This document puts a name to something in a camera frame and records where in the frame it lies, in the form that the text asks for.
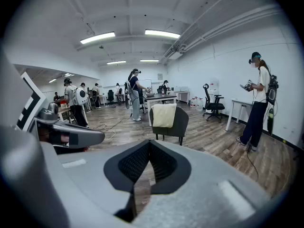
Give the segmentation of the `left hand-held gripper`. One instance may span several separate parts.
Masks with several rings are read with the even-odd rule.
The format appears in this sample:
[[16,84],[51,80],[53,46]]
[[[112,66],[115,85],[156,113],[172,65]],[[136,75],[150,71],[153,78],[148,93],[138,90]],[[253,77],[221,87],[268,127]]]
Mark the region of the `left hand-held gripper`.
[[26,72],[21,75],[21,79],[32,93],[17,121],[19,130],[31,133],[40,141],[48,143],[54,140],[55,133],[59,133],[60,136],[68,135],[68,142],[59,146],[69,149],[85,148],[104,141],[105,134],[102,131],[69,123],[57,123],[57,104],[50,103],[46,99],[46,96],[38,89]]

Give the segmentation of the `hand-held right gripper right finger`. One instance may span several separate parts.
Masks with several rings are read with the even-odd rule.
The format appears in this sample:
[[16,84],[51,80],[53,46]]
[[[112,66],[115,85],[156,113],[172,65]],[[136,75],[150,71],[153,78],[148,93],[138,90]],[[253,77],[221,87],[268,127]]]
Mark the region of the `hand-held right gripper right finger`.
[[133,220],[138,228],[265,228],[279,206],[252,179],[222,159],[173,143],[169,150],[191,165],[187,181],[171,194],[151,195]]

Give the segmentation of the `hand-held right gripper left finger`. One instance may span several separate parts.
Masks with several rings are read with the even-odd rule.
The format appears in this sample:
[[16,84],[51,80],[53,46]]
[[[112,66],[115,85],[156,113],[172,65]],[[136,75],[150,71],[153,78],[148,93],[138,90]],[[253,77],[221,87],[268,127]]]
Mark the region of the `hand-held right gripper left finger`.
[[149,146],[145,140],[57,155],[43,142],[41,222],[48,228],[150,227],[150,220],[136,212],[133,191],[149,159]]

